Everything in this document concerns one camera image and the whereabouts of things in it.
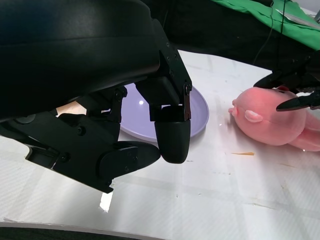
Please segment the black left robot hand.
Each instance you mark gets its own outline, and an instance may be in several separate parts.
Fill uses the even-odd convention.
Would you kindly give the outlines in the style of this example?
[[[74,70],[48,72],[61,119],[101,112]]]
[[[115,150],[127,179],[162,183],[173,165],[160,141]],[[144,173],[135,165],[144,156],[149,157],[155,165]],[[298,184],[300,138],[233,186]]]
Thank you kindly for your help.
[[[157,145],[120,141],[126,85],[149,105]],[[192,81],[140,0],[3,0],[0,134],[26,159],[104,193],[158,159],[183,163]]]

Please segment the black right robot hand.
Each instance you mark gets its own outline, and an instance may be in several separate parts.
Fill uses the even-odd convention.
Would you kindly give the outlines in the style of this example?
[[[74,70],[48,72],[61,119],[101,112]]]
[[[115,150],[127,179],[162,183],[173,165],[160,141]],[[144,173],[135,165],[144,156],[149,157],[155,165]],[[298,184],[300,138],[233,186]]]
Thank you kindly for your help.
[[[253,86],[263,89],[284,87],[294,94],[309,94],[296,96],[280,103],[276,107],[278,112],[305,108],[318,110],[320,108],[320,51],[316,50],[304,58],[293,61],[285,68],[273,71]]]

